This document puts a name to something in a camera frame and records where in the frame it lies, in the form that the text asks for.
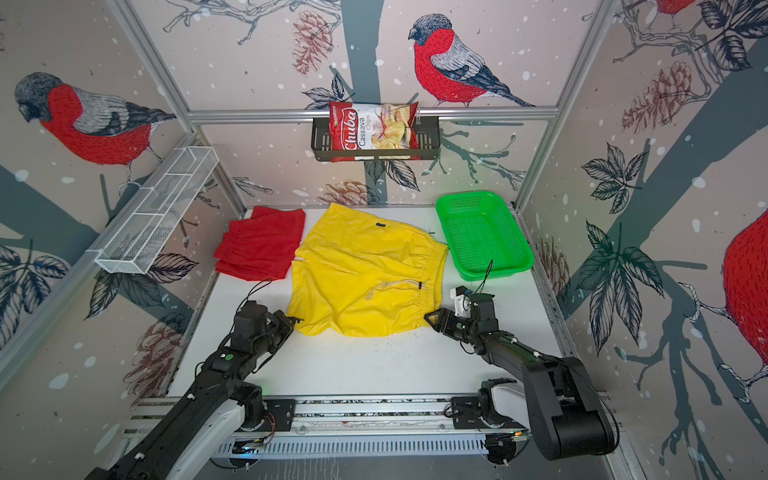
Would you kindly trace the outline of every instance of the bird head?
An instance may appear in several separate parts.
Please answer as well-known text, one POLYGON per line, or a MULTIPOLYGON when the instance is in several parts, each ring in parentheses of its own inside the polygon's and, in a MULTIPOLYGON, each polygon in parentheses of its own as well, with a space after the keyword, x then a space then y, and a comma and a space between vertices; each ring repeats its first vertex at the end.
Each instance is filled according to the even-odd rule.
POLYGON ((22 117, 29 122, 36 118, 41 121, 51 121, 51 109, 48 108, 48 94, 51 90, 63 85, 59 77, 43 71, 37 71, 24 77, 16 84, 16 103, 22 117))
POLYGON ((419 46, 423 47, 431 34, 443 28, 450 29, 452 27, 451 21, 445 15, 430 13, 420 17, 419 20, 413 23, 413 28, 408 33, 408 39, 415 41, 419 46))

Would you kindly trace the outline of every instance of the bird illustration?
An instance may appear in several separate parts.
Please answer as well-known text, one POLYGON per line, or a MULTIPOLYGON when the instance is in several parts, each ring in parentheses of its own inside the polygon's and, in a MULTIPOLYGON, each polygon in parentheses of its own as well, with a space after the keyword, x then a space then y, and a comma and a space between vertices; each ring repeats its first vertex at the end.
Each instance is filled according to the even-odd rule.
POLYGON ((83 160, 100 165, 125 165, 129 184, 131 162, 145 150, 155 128, 176 118, 156 108, 141 107, 115 95, 94 94, 65 84, 54 75, 35 72, 16 85, 16 103, 24 119, 40 124, 83 160))
POLYGON ((646 30, 648 32, 653 31, 650 27, 654 24, 654 21, 659 14, 664 13, 672 17, 672 28, 670 28, 670 31, 673 31, 680 30, 683 27, 681 24, 675 23, 674 16, 683 8, 694 3, 694 0, 650 0, 650 3, 656 8, 656 13, 654 14, 653 20, 648 24, 646 30))
POLYGON ((424 89, 443 102, 469 102, 481 97, 502 97, 522 107, 533 107, 515 97, 499 81, 480 55, 470 50, 453 31, 445 15, 431 13, 413 24, 408 39, 415 41, 416 77, 424 89))
POLYGON ((716 308, 698 300, 690 284, 682 283, 693 294, 697 312, 691 318, 699 318, 699 308, 725 316, 738 327, 744 339, 763 360, 763 366, 751 378, 744 380, 733 368, 721 364, 720 368, 731 375, 744 388, 742 403, 750 402, 750 387, 756 381, 768 377, 768 211, 731 240, 723 260, 723 287, 726 306, 716 308))

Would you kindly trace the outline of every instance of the wall shelf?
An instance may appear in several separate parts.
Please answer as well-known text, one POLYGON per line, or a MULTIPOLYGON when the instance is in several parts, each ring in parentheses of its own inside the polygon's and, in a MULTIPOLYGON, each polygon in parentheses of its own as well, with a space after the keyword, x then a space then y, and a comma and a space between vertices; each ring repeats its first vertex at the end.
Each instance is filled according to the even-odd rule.
POLYGON ((185 147, 174 154, 160 180, 140 188, 146 196, 96 258, 109 273, 146 273, 219 163, 212 147, 185 147))

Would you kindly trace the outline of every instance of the folded red cloth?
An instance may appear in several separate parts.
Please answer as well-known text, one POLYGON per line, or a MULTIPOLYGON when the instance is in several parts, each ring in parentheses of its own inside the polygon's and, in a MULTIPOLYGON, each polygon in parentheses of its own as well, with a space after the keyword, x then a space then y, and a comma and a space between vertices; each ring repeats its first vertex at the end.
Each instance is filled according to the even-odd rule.
POLYGON ((254 207, 251 217, 230 222, 214 257, 216 270, 243 280, 286 277, 304 231, 303 210, 254 207))

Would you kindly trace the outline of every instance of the drawstring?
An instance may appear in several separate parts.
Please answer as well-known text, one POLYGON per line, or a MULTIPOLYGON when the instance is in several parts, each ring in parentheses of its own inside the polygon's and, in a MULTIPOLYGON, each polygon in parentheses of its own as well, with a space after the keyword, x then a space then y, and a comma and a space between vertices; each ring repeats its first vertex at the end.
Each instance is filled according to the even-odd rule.
POLYGON ((421 289, 427 290, 427 287, 424 286, 425 282, 419 282, 418 280, 414 280, 410 278, 405 280, 394 280, 392 282, 381 282, 379 285, 376 285, 371 289, 371 291, 368 293, 368 296, 366 296, 366 300, 373 300, 373 294, 377 290, 385 290, 399 283, 411 283, 412 285, 416 285, 419 288, 419 290, 421 289))

